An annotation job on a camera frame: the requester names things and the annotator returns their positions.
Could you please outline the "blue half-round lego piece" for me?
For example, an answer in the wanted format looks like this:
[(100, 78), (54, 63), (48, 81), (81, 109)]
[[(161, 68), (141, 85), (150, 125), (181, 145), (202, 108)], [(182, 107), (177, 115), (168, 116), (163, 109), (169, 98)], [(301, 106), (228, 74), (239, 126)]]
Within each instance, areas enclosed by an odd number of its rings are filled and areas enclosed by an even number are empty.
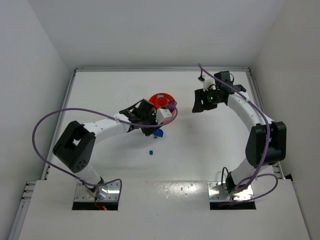
[(154, 133), (153, 137), (156, 138), (162, 138), (164, 136), (164, 132), (162, 129), (158, 128)]

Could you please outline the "purple curved lego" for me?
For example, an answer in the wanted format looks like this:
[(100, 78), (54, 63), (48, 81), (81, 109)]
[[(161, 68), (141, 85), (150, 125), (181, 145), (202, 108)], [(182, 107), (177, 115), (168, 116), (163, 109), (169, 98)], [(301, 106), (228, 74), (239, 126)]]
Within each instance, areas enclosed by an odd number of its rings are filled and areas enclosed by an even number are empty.
[(167, 109), (172, 113), (176, 110), (177, 104), (178, 103), (176, 101), (174, 101), (174, 102), (167, 105)]

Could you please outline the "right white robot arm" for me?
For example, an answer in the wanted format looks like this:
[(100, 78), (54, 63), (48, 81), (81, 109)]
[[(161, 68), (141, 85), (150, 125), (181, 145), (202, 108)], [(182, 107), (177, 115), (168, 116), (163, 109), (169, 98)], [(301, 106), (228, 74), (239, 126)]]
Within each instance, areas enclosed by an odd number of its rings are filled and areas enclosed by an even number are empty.
[(257, 178), (261, 170), (285, 159), (287, 127), (282, 121), (266, 116), (250, 100), (245, 87), (234, 83), (234, 76), (229, 71), (210, 74), (201, 70), (198, 80), (203, 87), (194, 92), (192, 112), (202, 113), (225, 104), (249, 131), (245, 159), (225, 179), (226, 191), (239, 192)]

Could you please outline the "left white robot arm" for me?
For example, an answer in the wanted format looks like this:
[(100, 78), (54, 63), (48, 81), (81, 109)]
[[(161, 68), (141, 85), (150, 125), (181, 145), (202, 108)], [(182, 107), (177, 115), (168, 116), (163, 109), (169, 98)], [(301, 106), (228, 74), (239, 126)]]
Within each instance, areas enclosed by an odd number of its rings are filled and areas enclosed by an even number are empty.
[(112, 118), (95, 122), (70, 122), (53, 148), (53, 154), (74, 173), (85, 181), (90, 192), (96, 191), (96, 185), (104, 180), (93, 169), (90, 159), (94, 145), (112, 136), (141, 129), (149, 136), (156, 127), (141, 125), (159, 125), (171, 114), (166, 109), (156, 109), (148, 100), (141, 100), (135, 105), (119, 111)]

